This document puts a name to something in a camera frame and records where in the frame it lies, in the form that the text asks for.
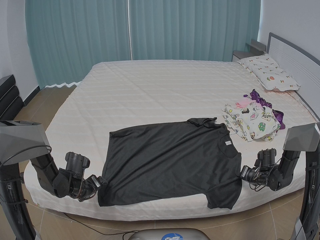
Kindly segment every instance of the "blue round sticker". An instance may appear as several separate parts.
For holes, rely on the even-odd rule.
[[[183,237],[180,234],[169,233],[164,235],[161,240],[183,240]]]

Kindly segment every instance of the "gray nightstand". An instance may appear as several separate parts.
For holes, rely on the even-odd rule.
[[[266,50],[266,46],[258,42],[254,39],[251,39],[250,44],[246,43],[246,46],[248,47],[249,51],[241,51],[241,50],[234,50],[232,61],[236,62],[238,60],[241,60],[243,58],[252,57],[252,56],[259,56],[264,54],[264,51]]]

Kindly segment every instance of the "tile floor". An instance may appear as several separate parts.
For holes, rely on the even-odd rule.
[[[59,107],[74,90],[44,88],[17,115],[16,120],[31,120],[42,123],[46,129]],[[24,171],[27,162],[20,164]],[[42,240],[121,240],[121,235],[103,236],[67,218],[63,213],[44,209],[32,202],[30,194],[23,185],[31,220],[41,233]],[[90,225],[104,234],[122,230],[142,230],[153,228],[189,227],[202,230],[211,240],[287,240],[291,237],[296,217],[300,214],[303,190],[298,190],[262,206],[231,215],[212,218],[159,220],[159,221],[109,221],[70,214],[70,217]],[[14,234],[0,208],[0,238],[14,240]]]

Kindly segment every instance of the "wall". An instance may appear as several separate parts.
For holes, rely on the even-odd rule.
[[[0,77],[13,74],[25,100],[37,88],[27,42],[25,0],[0,0]]]
[[[320,59],[320,0],[261,0],[258,41],[272,32]]]

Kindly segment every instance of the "teal curtain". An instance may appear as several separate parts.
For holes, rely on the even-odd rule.
[[[131,59],[127,0],[26,0],[26,29],[40,88]]]
[[[129,0],[132,58],[231,61],[257,39],[260,0]]]

